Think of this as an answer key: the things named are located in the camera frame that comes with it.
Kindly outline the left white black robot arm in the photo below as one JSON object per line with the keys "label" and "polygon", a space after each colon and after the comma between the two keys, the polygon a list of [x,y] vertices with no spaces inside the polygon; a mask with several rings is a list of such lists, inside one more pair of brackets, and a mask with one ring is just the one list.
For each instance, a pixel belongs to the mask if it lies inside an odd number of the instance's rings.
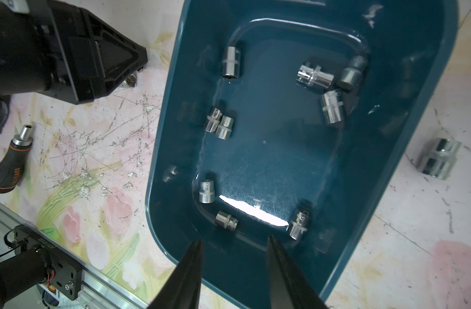
{"label": "left white black robot arm", "polygon": [[144,47],[84,8],[0,1],[0,132],[14,94],[85,104],[110,95],[147,61]]}

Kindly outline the small chrome socket gripped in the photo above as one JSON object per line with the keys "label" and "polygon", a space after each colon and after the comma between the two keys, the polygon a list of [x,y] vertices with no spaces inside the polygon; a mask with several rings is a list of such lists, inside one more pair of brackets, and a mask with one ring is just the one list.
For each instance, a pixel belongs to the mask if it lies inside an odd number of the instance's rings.
{"label": "small chrome socket gripped", "polygon": [[217,127],[216,136],[221,140],[228,140],[232,133],[234,119],[228,116],[222,116],[222,119]]}

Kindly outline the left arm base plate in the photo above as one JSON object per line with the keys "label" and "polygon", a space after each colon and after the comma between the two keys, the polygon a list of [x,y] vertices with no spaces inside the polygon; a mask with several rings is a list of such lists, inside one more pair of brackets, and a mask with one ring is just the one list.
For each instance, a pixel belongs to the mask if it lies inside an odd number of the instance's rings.
{"label": "left arm base plate", "polygon": [[36,284],[53,287],[74,301],[82,283],[82,265],[29,227],[13,229],[14,257],[3,262],[2,278],[12,299]]}

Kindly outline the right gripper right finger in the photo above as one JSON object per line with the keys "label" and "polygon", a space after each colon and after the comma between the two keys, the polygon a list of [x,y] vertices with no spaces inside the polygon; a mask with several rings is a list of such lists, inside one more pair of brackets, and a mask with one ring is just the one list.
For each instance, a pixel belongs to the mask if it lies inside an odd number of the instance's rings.
{"label": "right gripper right finger", "polygon": [[281,242],[268,237],[267,269],[272,308],[326,308]]}

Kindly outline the teal plastic storage tray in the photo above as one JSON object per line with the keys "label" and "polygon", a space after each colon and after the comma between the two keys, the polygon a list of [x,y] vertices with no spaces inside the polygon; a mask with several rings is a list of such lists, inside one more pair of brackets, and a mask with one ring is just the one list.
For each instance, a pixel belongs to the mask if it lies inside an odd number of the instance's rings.
{"label": "teal plastic storage tray", "polygon": [[[267,239],[277,238],[323,299],[359,243],[448,63],[456,1],[185,1],[147,187],[151,234],[177,263],[203,242],[203,282],[235,305],[269,308]],[[238,79],[224,79],[228,46]],[[368,59],[351,92],[349,61]],[[303,63],[335,76],[328,90],[296,81]],[[346,118],[319,102],[341,90]],[[212,107],[234,119],[228,140],[205,131]],[[215,201],[199,202],[203,180]],[[310,213],[299,242],[287,233]],[[216,225],[219,211],[239,220]]]}

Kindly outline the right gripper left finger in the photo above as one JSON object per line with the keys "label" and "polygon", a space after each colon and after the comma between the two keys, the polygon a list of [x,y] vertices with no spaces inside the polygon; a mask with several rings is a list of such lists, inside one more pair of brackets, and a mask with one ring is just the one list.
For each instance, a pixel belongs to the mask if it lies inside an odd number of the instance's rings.
{"label": "right gripper left finger", "polygon": [[203,242],[192,242],[158,295],[147,307],[198,308],[202,284]]}

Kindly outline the large chrome socket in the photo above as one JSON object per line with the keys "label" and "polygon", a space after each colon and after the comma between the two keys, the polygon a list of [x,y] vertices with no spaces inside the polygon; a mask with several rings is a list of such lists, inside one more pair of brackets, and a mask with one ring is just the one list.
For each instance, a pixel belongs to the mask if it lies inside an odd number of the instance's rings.
{"label": "large chrome socket", "polygon": [[428,144],[417,170],[439,180],[447,180],[457,163],[457,153],[462,143],[454,139],[436,138]]}

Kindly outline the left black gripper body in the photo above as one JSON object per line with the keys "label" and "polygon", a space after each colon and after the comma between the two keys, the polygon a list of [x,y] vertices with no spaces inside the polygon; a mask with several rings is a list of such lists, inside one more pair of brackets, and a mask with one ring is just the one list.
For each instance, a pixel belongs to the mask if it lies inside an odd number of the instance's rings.
{"label": "left black gripper body", "polygon": [[71,104],[110,95],[148,62],[144,47],[61,1],[0,1],[0,97],[40,93]]}

